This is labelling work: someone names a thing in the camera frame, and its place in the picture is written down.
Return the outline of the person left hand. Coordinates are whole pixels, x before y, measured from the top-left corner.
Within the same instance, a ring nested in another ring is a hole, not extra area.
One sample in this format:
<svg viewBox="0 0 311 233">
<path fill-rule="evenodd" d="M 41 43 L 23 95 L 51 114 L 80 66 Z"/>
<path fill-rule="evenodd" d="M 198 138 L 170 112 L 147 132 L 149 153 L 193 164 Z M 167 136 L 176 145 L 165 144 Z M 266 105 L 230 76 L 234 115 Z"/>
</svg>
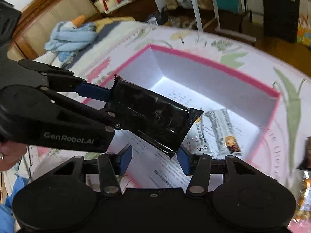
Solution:
<svg viewBox="0 0 311 233">
<path fill-rule="evenodd" d="M 19 162 L 21 157 L 27 152 L 27 145 L 6 141 L 1 143 L 0 171 L 7 171 Z"/>
</svg>

